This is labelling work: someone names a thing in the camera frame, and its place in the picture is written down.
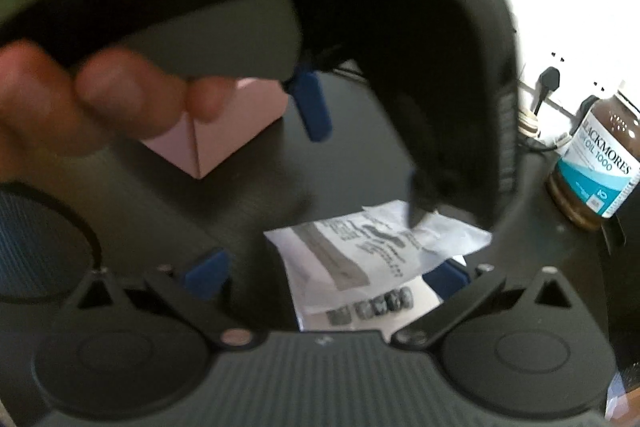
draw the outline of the triangular cutout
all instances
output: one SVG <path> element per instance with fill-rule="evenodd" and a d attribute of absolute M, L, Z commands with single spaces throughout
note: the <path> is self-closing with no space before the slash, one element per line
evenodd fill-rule
<path fill-rule="evenodd" d="M 86 310 L 88 308 L 111 306 L 112 304 L 113 300 L 111 299 L 107 288 L 104 287 L 102 281 L 94 281 L 92 282 L 89 291 L 84 294 L 84 297 L 78 307 L 81 310 Z"/>
<path fill-rule="evenodd" d="M 555 306 L 556 308 L 570 308 L 571 303 L 566 298 L 562 288 L 557 281 L 545 282 L 540 293 L 536 297 L 536 304 L 544 304 L 546 306 Z"/>

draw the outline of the white bottle cap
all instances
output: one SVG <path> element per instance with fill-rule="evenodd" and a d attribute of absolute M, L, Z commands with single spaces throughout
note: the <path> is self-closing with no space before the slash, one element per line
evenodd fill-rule
<path fill-rule="evenodd" d="M 633 105 L 640 106 L 640 80 L 632 80 L 620 82 L 618 91 Z"/>

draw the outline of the pink box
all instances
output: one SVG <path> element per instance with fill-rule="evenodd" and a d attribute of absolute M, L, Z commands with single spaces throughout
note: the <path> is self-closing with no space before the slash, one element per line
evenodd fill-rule
<path fill-rule="evenodd" d="M 167 161 L 202 179 L 226 158 L 284 115 L 289 97 L 274 80 L 245 78 L 215 122 L 188 114 L 167 133 L 143 143 Z"/>

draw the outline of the brown bottle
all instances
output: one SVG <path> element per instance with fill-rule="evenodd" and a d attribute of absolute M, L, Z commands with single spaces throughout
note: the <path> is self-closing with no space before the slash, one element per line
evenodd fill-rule
<path fill-rule="evenodd" d="M 546 181 L 560 210 L 578 227 L 597 230 L 640 180 L 640 85 L 621 84 L 593 104 Z"/>

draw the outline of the teal label section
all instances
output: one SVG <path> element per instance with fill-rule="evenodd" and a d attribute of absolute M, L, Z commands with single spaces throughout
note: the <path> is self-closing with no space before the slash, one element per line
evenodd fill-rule
<path fill-rule="evenodd" d="M 601 216 L 631 181 L 559 160 L 558 168 L 580 200 Z"/>

